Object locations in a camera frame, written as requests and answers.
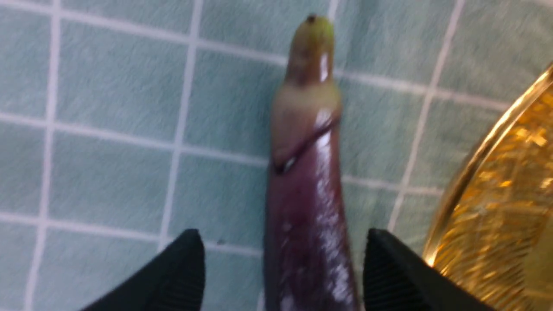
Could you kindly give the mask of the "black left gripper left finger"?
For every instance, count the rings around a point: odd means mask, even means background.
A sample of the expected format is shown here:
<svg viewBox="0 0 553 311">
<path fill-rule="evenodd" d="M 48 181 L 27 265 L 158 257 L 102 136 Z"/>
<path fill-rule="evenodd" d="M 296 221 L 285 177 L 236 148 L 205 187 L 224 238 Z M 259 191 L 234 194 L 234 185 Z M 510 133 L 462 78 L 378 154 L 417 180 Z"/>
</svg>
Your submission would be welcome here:
<svg viewBox="0 0 553 311">
<path fill-rule="evenodd" d="M 186 229 L 138 272 L 83 310 L 199 311 L 205 286 L 205 246 L 198 229 Z"/>
</svg>

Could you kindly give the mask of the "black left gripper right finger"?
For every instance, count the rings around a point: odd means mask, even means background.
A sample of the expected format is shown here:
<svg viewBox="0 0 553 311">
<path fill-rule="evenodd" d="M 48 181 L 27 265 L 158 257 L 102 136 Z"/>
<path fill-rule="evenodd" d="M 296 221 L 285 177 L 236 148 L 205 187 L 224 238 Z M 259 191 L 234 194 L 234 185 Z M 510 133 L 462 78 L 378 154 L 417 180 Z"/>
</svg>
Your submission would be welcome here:
<svg viewBox="0 0 553 311">
<path fill-rule="evenodd" d="M 363 264 L 367 311 L 490 311 L 385 229 L 371 228 Z"/>
</svg>

